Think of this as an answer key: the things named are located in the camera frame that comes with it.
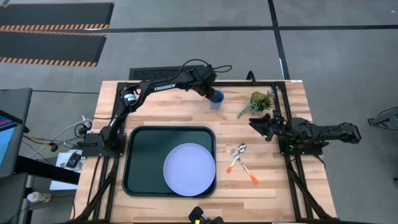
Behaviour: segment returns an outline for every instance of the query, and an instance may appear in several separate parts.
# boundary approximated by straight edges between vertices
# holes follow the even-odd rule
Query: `gray floor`
[[[281,26],[398,24],[394,0],[274,2]],[[267,1],[261,0],[116,0],[111,28],[271,24]],[[398,177],[398,135],[371,128],[366,119],[397,106],[398,30],[283,31],[282,40],[291,79],[304,81],[314,122],[349,121],[363,137],[359,145],[333,142],[325,148],[338,216],[396,223],[398,189],[392,178]],[[244,78],[248,70],[257,79],[282,78],[272,31],[110,34],[96,68],[2,63],[0,89],[99,91],[103,80],[127,79],[131,67],[180,65],[190,58],[234,65],[222,79]],[[96,100],[96,95],[34,93],[27,125],[32,134],[49,138],[82,114],[91,117]],[[22,146],[22,155],[32,153]],[[38,210],[33,223],[65,221],[70,209],[65,204]]]

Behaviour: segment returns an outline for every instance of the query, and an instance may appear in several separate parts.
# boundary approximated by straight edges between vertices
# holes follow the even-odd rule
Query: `plastic cup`
[[[215,90],[215,95],[212,97],[210,102],[210,109],[218,110],[224,101],[224,93],[220,90]]]

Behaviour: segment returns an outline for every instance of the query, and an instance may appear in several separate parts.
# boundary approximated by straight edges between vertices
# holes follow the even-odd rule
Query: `butcher block tabletop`
[[[102,83],[95,110],[96,118],[111,117],[118,82]],[[292,116],[311,121],[303,83],[298,81],[285,81],[285,83]],[[200,206],[206,216],[211,218],[221,216],[226,222],[295,221],[285,160],[279,154],[277,136],[274,136],[271,142],[266,142],[265,137],[248,125],[249,118],[261,117],[266,112],[272,113],[272,110],[255,115],[247,113],[240,119],[237,118],[239,112],[249,103],[252,92],[267,93],[271,91],[271,87],[216,86],[215,88],[224,93],[224,102],[220,110],[209,109],[208,100],[192,90],[162,91],[149,95],[145,103],[127,117],[124,130],[127,137],[134,128],[142,125],[206,126],[213,130],[216,136],[217,179],[214,193],[207,198],[128,196],[122,188],[126,161],[126,156],[122,156],[110,222],[189,222],[188,215],[196,206]],[[281,111],[284,112],[281,96],[279,93]],[[108,123],[109,120],[94,119],[93,132],[98,133]],[[252,183],[238,163],[235,164],[232,173],[226,172],[233,160],[231,149],[237,148],[241,143],[247,145],[246,152],[241,154],[241,159],[258,179],[258,185]],[[314,156],[302,156],[302,160],[309,191],[325,211],[335,217],[336,212],[323,164]],[[77,215],[86,207],[96,161],[96,157],[84,161],[75,198]],[[99,161],[91,198],[98,188],[102,161],[102,159]],[[297,192],[301,214],[304,217],[303,197],[298,189]],[[99,218],[104,217],[107,199],[108,190],[102,199]]]

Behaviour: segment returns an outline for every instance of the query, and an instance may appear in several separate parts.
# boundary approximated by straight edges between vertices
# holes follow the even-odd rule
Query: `dark green tray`
[[[216,161],[216,137],[206,127],[140,126],[131,132],[123,174],[123,190],[130,196],[183,197],[173,192],[163,176],[163,164],[169,152],[184,143],[195,143],[209,150]],[[207,197],[210,187],[195,197]]]

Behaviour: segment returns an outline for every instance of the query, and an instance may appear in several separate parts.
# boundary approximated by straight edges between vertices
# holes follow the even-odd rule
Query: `small succulent plant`
[[[251,94],[250,103],[248,103],[243,110],[238,114],[238,119],[242,117],[243,114],[251,112],[254,114],[256,112],[263,112],[264,110],[269,110],[271,108],[271,98],[274,97],[274,93],[267,91],[267,94],[255,91]]]

